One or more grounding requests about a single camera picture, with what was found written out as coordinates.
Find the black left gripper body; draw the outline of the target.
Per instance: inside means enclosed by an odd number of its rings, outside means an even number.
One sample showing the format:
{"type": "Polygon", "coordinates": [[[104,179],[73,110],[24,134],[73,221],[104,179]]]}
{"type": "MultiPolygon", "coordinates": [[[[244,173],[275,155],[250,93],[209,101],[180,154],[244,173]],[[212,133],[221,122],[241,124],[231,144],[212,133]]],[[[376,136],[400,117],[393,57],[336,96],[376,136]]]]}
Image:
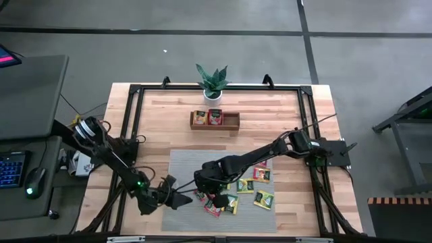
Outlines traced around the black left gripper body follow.
{"type": "Polygon", "coordinates": [[[142,193],[142,215],[150,215],[159,207],[166,204],[171,194],[171,188],[166,186],[163,188],[162,186],[158,188],[149,188],[145,192],[142,193]]]}

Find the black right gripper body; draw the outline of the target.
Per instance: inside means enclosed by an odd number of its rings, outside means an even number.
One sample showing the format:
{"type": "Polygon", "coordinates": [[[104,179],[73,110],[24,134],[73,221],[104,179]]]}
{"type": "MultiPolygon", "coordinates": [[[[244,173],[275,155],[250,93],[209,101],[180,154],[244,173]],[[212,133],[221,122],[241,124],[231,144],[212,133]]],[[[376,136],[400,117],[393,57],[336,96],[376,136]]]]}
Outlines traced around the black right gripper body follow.
{"type": "Polygon", "coordinates": [[[227,184],[218,165],[195,171],[194,181],[197,189],[205,194],[219,194],[227,184]]]}

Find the grey woven placemat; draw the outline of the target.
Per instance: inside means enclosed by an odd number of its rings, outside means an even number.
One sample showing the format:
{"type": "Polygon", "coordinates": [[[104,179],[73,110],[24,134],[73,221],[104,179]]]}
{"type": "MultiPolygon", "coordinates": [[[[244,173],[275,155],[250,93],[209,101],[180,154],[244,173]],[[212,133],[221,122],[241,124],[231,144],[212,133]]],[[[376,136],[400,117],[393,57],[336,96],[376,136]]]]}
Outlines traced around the grey woven placemat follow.
{"type": "Polygon", "coordinates": [[[165,232],[221,232],[221,233],[275,233],[277,231],[275,205],[264,209],[253,204],[255,192],[251,194],[238,194],[236,185],[232,184],[227,191],[239,197],[239,207],[234,215],[222,212],[216,217],[204,208],[191,192],[196,188],[192,183],[193,173],[199,170],[203,163],[220,159],[228,155],[243,155],[243,151],[217,151],[217,150],[172,150],[168,174],[177,179],[175,187],[182,186],[193,201],[176,210],[168,207],[163,211],[162,230],[165,232]]]}

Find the brown wooden tray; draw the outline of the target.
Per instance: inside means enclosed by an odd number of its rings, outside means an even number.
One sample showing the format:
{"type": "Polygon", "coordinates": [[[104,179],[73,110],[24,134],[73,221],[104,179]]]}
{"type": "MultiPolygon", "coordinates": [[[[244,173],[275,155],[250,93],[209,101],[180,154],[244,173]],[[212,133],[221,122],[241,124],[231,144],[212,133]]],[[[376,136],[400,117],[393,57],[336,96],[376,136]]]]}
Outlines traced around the brown wooden tray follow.
{"type": "Polygon", "coordinates": [[[228,130],[238,131],[240,129],[240,114],[238,112],[223,113],[223,123],[221,125],[193,124],[194,112],[190,112],[191,130],[228,130]]]}

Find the white cardboard box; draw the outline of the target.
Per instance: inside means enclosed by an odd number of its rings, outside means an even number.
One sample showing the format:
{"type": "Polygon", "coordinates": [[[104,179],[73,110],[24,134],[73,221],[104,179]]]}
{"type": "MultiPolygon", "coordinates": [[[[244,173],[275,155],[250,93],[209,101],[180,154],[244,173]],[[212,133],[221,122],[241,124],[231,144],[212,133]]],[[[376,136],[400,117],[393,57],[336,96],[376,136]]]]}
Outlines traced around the white cardboard box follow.
{"type": "Polygon", "coordinates": [[[87,177],[93,169],[94,164],[91,163],[91,158],[83,153],[80,153],[76,159],[75,176],[87,177]]]}

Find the snake plant in white pot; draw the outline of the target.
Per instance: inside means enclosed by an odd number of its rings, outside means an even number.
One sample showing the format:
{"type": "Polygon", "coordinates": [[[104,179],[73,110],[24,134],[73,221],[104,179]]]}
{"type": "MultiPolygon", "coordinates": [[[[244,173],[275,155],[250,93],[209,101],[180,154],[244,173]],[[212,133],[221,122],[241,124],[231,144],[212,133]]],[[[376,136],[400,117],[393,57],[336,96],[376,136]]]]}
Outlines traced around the snake plant in white pot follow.
{"type": "Polygon", "coordinates": [[[196,64],[196,69],[202,77],[198,85],[203,89],[205,104],[209,107],[217,107],[221,103],[223,89],[230,83],[226,80],[227,66],[223,69],[216,69],[213,75],[206,73],[203,67],[196,64]]]}

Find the black computer mouse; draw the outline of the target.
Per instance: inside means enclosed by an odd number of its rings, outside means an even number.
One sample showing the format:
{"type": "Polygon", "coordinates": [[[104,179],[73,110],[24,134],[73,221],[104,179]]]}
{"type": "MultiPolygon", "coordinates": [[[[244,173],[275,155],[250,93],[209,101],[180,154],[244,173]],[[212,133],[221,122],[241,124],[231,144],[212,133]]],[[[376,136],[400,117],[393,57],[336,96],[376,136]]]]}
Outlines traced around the black computer mouse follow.
{"type": "Polygon", "coordinates": [[[25,195],[28,199],[37,199],[41,196],[45,185],[46,169],[37,167],[32,169],[24,182],[25,195]]]}

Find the black clamp lever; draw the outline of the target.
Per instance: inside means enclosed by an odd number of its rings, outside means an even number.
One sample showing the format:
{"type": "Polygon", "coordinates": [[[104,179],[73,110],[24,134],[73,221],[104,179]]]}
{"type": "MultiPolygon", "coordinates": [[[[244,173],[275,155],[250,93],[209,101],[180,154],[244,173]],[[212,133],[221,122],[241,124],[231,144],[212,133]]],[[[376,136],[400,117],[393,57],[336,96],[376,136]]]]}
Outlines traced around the black clamp lever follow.
{"type": "Polygon", "coordinates": [[[350,150],[352,150],[356,145],[357,145],[358,143],[357,142],[354,142],[354,143],[352,143],[352,144],[350,144],[349,146],[347,146],[341,153],[340,153],[340,155],[341,156],[346,156],[347,154],[348,154],[348,152],[350,151],[350,150]]]}

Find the backlit keyboard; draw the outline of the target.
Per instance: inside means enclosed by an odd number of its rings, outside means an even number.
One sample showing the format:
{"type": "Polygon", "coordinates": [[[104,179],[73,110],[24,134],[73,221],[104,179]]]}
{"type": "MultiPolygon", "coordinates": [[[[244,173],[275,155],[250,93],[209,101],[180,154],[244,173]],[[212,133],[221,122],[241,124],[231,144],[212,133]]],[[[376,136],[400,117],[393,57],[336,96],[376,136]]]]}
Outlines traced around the backlit keyboard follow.
{"type": "Polygon", "coordinates": [[[30,151],[0,153],[0,189],[22,187],[30,151]]]}

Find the grey side desk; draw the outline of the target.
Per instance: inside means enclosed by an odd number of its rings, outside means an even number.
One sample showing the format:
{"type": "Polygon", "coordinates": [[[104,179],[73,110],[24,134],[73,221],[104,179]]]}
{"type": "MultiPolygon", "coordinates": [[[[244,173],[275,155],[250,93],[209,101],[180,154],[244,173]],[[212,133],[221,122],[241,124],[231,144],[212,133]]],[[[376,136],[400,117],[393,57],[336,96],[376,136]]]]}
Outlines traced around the grey side desk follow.
{"type": "Polygon", "coordinates": [[[52,134],[69,58],[66,55],[26,57],[20,65],[0,69],[0,164],[7,154],[24,151],[26,180],[43,170],[43,187],[36,199],[26,185],[0,186],[0,221],[42,217],[49,212],[55,167],[62,145],[52,134]]]}

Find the orange black striped panel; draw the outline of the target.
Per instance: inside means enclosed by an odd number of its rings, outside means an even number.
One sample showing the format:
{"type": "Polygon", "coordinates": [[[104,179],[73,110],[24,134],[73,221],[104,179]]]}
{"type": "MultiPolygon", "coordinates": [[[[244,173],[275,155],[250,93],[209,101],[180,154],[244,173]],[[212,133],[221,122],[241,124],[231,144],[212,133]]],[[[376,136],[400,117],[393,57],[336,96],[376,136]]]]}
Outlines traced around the orange black striped panel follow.
{"type": "Polygon", "coordinates": [[[432,198],[375,197],[367,204],[378,238],[432,243],[432,198]]]}

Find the black metal stand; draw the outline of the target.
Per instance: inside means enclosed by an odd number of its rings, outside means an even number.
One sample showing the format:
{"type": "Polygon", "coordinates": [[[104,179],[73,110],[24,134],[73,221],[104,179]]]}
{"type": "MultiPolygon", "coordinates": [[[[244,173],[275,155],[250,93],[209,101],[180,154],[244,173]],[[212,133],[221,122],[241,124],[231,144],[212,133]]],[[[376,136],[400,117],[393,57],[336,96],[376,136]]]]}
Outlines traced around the black metal stand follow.
{"type": "Polygon", "coordinates": [[[390,128],[408,167],[411,186],[394,191],[396,196],[432,192],[432,182],[422,166],[432,167],[432,86],[406,101],[398,111],[372,127],[380,134],[390,128]]]}

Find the tablet screen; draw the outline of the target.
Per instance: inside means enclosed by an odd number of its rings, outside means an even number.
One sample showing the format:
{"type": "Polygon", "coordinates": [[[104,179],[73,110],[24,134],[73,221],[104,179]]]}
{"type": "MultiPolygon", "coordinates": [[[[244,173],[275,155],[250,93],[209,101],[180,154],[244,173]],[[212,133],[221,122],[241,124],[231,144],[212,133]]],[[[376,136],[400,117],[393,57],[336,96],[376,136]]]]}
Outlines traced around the tablet screen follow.
{"type": "Polygon", "coordinates": [[[20,65],[21,59],[14,55],[10,50],[0,44],[0,68],[7,68],[20,65]]]}

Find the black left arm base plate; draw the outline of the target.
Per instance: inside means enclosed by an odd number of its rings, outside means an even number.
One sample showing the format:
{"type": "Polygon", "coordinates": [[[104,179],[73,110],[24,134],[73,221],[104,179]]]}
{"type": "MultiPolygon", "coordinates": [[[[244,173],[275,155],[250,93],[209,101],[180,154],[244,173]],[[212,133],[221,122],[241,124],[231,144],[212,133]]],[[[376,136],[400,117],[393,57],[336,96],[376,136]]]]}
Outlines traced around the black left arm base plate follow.
{"type": "Polygon", "coordinates": [[[135,164],[138,154],[138,140],[125,139],[123,137],[112,138],[106,137],[107,148],[94,147],[93,155],[102,159],[107,160],[108,155],[117,155],[127,166],[131,167],[135,164]]]}

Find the black aluminium table frame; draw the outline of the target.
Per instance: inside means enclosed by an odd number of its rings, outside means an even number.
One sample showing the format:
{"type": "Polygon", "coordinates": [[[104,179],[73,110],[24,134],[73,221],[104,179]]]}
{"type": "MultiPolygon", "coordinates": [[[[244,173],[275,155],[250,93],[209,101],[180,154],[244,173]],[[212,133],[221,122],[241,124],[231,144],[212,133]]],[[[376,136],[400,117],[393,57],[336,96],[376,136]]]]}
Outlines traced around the black aluminium table frame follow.
{"type": "MultiPolygon", "coordinates": [[[[318,122],[310,130],[329,140],[340,139],[335,108],[327,85],[230,84],[220,107],[240,114],[238,131],[190,129],[190,112],[205,110],[200,87],[193,83],[115,83],[111,87],[105,119],[111,135],[145,137],[137,164],[157,186],[168,174],[172,150],[243,151],[272,142],[282,132],[318,122]]],[[[318,236],[319,224],[310,170],[301,160],[276,157],[269,163],[271,181],[257,188],[275,196],[275,233],[165,232],[163,211],[141,215],[137,202],[119,199],[101,230],[123,235],[168,236],[318,236]]]]}

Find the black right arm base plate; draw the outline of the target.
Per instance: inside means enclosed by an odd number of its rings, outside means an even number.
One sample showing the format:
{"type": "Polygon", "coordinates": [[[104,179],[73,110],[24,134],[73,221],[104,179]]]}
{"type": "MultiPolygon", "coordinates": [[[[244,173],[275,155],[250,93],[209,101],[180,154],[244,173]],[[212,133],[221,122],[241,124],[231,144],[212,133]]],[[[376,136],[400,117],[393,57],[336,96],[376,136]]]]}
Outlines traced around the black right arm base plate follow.
{"type": "Polygon", "coordinates": [[[348,146],[343,140],[312,140],[312,151],[304,159],[309,167],[346,167],[351,166],[348,146]]]}

